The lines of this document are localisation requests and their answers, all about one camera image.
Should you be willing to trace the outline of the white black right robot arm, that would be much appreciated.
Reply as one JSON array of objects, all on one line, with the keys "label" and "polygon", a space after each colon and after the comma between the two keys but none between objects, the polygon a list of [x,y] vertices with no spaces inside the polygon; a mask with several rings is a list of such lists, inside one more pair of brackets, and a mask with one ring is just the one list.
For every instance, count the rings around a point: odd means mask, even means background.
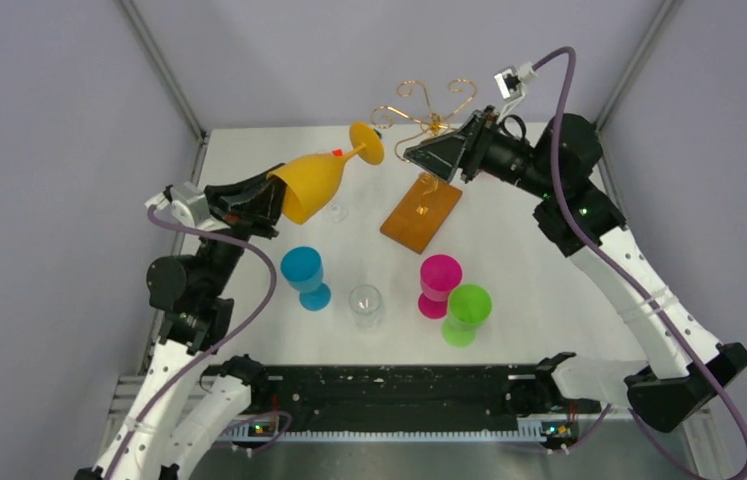
[{"label": "white black right robot arm", "polygon": [[575,399],[626,407],[669,433],[747,368],[747,349],[696,321],[645,259],[625,217],[592,181],[603,155],[595,127],[566,113],[536,143],[508,133],[493,108],[404,151],[444,182],[485,173],[538,199],[540,231],[605,296],[643,351],[640,360],[559,354],[535,385],[538,404],[561,412]]}]

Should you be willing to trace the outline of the yellow plastic wine glass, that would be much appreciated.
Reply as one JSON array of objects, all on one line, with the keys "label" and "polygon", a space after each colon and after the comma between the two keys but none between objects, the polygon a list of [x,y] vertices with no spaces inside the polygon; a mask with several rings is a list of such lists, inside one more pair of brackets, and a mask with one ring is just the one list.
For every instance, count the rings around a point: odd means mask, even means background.
[{"label": "yellow plastic wine glass", "polygon": [[303,155],[267,174],[268,178],[276,178],[285,186],[282,214],[288,220],[302,225],[330,203],[350,159],[358,157],[370,165],[383,162],[384,146],[374,128],[355,122],[349,127],[348,134],[351,148],[341,155]]}]

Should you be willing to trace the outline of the blue plastic wine glass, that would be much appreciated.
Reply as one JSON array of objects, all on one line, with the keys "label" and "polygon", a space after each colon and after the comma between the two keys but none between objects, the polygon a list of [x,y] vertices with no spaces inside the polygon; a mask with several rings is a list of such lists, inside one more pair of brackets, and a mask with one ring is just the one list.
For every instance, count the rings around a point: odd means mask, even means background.
[{"label": "blue plastic wine glass", "polygon": [[301,306],[308,311],[324,309],[331,301],[331,290],[324,282],[320,253],[309,246],[289,250],[281,259],[280,271],[298,293]]}]

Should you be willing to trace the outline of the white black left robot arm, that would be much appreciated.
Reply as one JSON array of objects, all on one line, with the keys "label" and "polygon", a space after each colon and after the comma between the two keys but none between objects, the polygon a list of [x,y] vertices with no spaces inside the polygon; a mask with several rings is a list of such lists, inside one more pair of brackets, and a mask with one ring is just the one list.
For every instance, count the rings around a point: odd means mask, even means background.
[{"label": "white black left robot arm", "polygon": [[[278,274],[252,237],[272,239],[287,186],[272,169],[246,180],[169,185],[145,204],[156,226],[189,234],[193,254],[168,255],[147,269],[149,303],[163,315],[143,383],[115,437],[78,479],[187,479],[236,416],[268,404],[263,367],[248,356],[225,361],[226,372],[190,413],[187,399],[219,349],[249,326],[270,302]],[[239,260],[252,252],[266,266],[263,299],[236,327],[235,302],[222,293]]]}]

